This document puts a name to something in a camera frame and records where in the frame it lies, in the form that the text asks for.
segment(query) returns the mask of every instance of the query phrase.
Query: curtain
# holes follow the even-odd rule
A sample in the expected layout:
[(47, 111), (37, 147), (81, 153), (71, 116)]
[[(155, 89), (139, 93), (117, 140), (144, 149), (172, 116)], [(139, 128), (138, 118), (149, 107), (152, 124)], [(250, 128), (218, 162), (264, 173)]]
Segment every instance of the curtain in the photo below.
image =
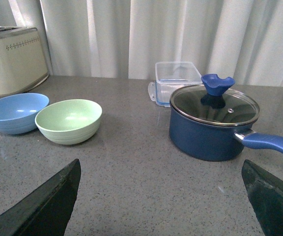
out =
[(53, 75), (155, 80), (155, 63), (283, 86), (283, 0), (0, 0), (0, 26), (38, 28)]

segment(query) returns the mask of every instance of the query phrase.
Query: blue silicone knob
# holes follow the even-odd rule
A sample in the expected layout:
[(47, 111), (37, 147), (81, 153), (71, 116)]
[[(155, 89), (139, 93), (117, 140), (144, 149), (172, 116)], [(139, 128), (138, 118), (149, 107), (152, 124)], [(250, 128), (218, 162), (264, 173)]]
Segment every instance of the blue silicone knob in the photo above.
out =
[(217, 74), (207, 74), (201, 77), (203, 84), (207, 90), (207, 93), (212, 96), (221, 96), (232, 85), (235, 84), (235, 80), (231, 77), (221, 79)]

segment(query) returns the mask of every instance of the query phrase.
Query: kitchen counter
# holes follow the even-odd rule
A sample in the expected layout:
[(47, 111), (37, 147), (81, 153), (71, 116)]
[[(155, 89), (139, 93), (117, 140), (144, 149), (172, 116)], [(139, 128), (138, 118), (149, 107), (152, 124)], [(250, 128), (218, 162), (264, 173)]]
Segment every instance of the kitchen counter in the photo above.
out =
[[(283, 154), (245, 148), (207, 162), (169, 139), (170, 108), (151, 101), (149, 81), (50, 76), (31, 90), (50, 104), (89, 99), (103, 109), (89, 140), (63, 146), (39, 130), (0, 133), (0, 214), (75, 158), (82, 175), (66, 236), (262, 236), (241, 177), (249, 159), (283, 180)], [(283, 88), (239, 86), (261, 107), (258, 132), (283, 136)]]

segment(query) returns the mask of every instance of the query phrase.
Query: blue saucepan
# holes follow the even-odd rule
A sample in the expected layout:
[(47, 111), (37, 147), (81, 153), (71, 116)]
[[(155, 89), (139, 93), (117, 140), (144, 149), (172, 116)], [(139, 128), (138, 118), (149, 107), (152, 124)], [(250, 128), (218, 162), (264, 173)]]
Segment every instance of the blue saucepan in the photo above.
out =
[(245, 94), (229, 89), (230, 77), (202, 77), (204, 85), (187, 86), (170, 98), (170, 138), (183, 152), (206, 161), (235, 158), (244, 147), (283, 153), (283, 137), (251, 130), (259, 105)]

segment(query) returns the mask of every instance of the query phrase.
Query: decorative pattern on toaster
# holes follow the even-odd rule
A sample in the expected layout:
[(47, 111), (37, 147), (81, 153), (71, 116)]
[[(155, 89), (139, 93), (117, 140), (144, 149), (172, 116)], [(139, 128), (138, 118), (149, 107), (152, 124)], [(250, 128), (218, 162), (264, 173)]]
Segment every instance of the decorative pattern on toaster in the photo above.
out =
[(6, 49), (9, 51), (9, 50), (13, 50), (13, 49), (17, 49), (17, 48), (20, 48), (20, 47), (24, 47), (30, 43), (35, 43), (39, 41), (39, 37), (33, 37), (31, 39), (27, 39), (27, 40), (23, 40), (21, 42), (18, 42), (18, 43), (13, 43), (13, 44), (9, 44), (9, 45), (6, 45)]

